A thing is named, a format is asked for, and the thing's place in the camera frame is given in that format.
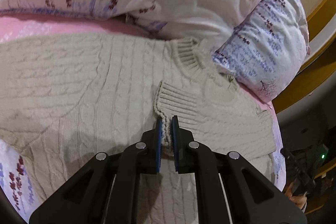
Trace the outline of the person right hand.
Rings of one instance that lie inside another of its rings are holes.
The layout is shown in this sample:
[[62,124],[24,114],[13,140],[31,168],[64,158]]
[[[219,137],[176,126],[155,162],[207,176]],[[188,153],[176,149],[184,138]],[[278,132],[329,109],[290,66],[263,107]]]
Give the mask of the person right hand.
[[295,196],[293,194],[293,186],[294,182],[291,182],[286,188],[284,194],[287,196],[291,202],[293,202],[301,211],[305,212],[306,206],[307,206],[307,197],[304,194],[301,194],[299,196]]

